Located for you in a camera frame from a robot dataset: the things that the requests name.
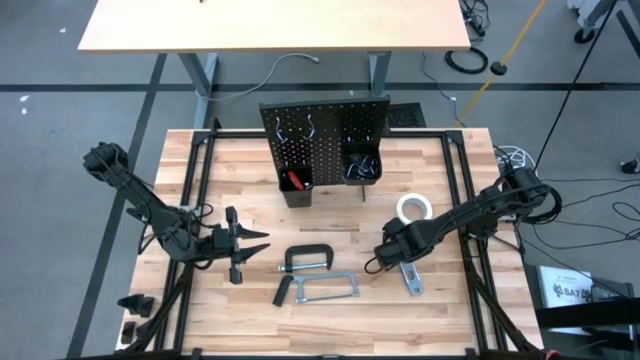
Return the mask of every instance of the wooden workbench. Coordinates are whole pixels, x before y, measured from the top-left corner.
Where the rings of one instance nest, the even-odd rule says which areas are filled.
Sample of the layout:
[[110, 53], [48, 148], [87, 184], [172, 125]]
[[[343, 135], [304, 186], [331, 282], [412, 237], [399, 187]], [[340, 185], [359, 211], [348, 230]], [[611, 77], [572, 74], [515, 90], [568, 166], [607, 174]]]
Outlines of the wooden workbench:
[[86, 52], [461, 50], [457, 0], [99, 0]]
[[[167, 134], [154, 191], [170, 205], [178, 205], [180, 200], [191, 134], [191, 130]], [[491, 139], [486, 129], [464, 130], [464, 134], [474, 186], [479, 191], [498, 176]], [[235, 206], [246, 228], [271, 234], [244, 240], [241, 246], [270, 242], [271, 247], [242, 267], [242, 285], [229, 282], [228, 259], [196, 272], [185, 352], [200, 347], [205, 354], [226, 355], [462, 355], [465, 348], [475, 347], [457, 234], [449, 234], [432, 254], [416, 261], [425, 288], [422, 296], [409, 295], [399, 269], [373, 276], [363, 271], [374, 246], [381, 243], [382, 225], [395, 216], [396, 202], [402, 195], [416, 192], [427, 197], [434, 217], [452, 206], [439, 140], [383, 139], [381, 153], [384, 173], [376, 185], [366, 188], [366, 202], [362, 202], [359, 187], [318, 187], [312, 207], [289, 209], [278, 191], [266, 139], [215, 140], [207, 193], [207, 202], [215, 211], [205, 223], [225, 224], [224, 208]], [[195, 202], [202, 158], [201, 153], [191, 203]], [[515, 241], [506, 226], [499, 236]], [[284, 306], [272, 305], [283, 276], [276, 272], [276, 266], [283, 263], [285, 249], [311, 243], [333, 247], [332, 271], [355, 273], [360, 297], [298, 305], [292, 285]], [[496, 241], [490, 242], [488, 250], [500, 303], [529, 341], [542, 346], [520, 255]], [[303, 262], [314, 260], [320, 259], [309, 256]], [[168, 256], [153, 243], [138, 257], [130, 294], [155, 296], [157, 309], [168, 262]], [[329, 281], [309, 283], [305, 289], [315, 297], [347, 288]], [[489, 341], [495, 348], [490, 317], [482, 306]], [[168, 346], [173, 341], [177, 307], [170, 316]], [[145, 320], [126, 312], [125, 321], [141, 324]]]

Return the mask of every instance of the pegboard hook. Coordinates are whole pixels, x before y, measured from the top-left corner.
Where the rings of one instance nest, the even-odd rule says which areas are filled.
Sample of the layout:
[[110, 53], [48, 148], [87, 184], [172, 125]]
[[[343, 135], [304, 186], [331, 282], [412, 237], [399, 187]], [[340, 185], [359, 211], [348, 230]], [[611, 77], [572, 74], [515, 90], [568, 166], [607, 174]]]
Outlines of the pegboard hook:
[[313, 122], [311, 121], [311, 114], [307, 115], [307, 121], [309, 121], [309, 125], [311, 125], [311, 132], [309, 133], [309, 136], [307, 136], [306, 138], [304, 138], [305, 140], [311, 140], [311, 137], [313, 136], [313, 134], [315, 134], [316, 132], [316, 127], [313, 126]]
[[280, 135], [280, 117], [279, 116], [276, 116], [276, 121], [278, 121], [278, 123], [276, 124], [276, 136], [278, 137], [278, 139], [280, 139], [281, 143], [285, 143], [289, 139], [282, 138], [282, 135]]

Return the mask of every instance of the yellow pole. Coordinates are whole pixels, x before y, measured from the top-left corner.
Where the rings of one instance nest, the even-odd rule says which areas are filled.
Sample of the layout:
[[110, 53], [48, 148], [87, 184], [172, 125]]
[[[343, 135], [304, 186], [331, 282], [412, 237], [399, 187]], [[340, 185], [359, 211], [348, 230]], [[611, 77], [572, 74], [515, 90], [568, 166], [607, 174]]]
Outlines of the yellow pole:
[[[520, 31], [520, 35], [518, 35], [518, 38], [516, 39], [516, 41], [511, 46], [511, 49], [509, 50], [507, 55], [504, 56], [504, 58], [502, 59], [500, 64], [507, 65], [509, 60], [511, 60], [511, 57], [513, 56], [513, 54], [516, 52], [516, 50], [520, 46], [520, 43], [522, 42], [522, 39], [524, 38], [524, 35], [527, 33], [527, 31], [529, 31], [529, 28], [531, 27], [531, 24], [533, 24], [533, 21], [536, 19], [536, 17], [538, 17], [538, 15], [542, 11], [542, 8], [544, 8], [544, 5], [546, 3], [547, 3], [547, 0], [540, 0], [540, 3], [538, 4], [536, 9], [533, 11], [531, 16], [529, 17], [529, 20], [527, 20], [527, 23], [525, 24], [524, 28], [522, 29], [522, 31]], [[480, 98], [482, 97], [482, 94], [484, 93], [484, 91], [489, 87], [489, 85], [491, 85], [491, 83], [493, 83], [493, 80], [495, 80], [495, 78], [496, 78], [496, 76], [494, 74], [491, 74], [491, 76], [489, 76], [489, 80], [487, 80], [487, 82], [484, 83], [484, 85], [482, 85], [482, 87], [473, 95], [473, 98], [471, 99], [471, 102], [469, 103], [469, 105], [467, 105], [464, 108], [464, 111], [462, 112], [462, 115], [460, 115], [459, 120], [456, 120], [456, 127], [460, 127], [460, 126], [463, 125], [463, 120], [467, 117], [467, 115], [469, 114], [471, 109], [473, 109], [473, 107], [476, 105], [478, 100], [480, 100]]]

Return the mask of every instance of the white tape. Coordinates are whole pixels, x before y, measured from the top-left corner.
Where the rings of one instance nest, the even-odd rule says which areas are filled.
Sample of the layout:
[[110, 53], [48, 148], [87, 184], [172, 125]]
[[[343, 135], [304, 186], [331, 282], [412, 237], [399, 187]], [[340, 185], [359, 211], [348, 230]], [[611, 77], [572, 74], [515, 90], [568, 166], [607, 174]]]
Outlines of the white tape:
[[427, 198], [416, 193], [406, 194], [398, 200], [398, 204], [396, 205], [398, 218], [400, 218], [400, 221], [405, 225], [411, 222], [411, 220], [409, 220], [409, 218], [404, 214], [403, 207], [405, 204], [416, 205], [422, 209], [422, 213], [424, 214], [423, 219], [425, 220], [429, 220], [433, 216], [433, 209], [431, 208], [431, 203]]

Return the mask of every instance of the pegboard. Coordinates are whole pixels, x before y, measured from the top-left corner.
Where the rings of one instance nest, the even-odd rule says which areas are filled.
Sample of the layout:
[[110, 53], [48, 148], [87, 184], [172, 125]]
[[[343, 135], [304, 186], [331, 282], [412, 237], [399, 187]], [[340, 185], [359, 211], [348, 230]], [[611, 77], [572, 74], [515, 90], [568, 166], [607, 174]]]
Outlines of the pegboard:
[[386, 96], [260, 104], [276, 171], [310, 165], [314, 186], [343, 184], [341, 145], [363, 142], [379, 146], [389, 103]]

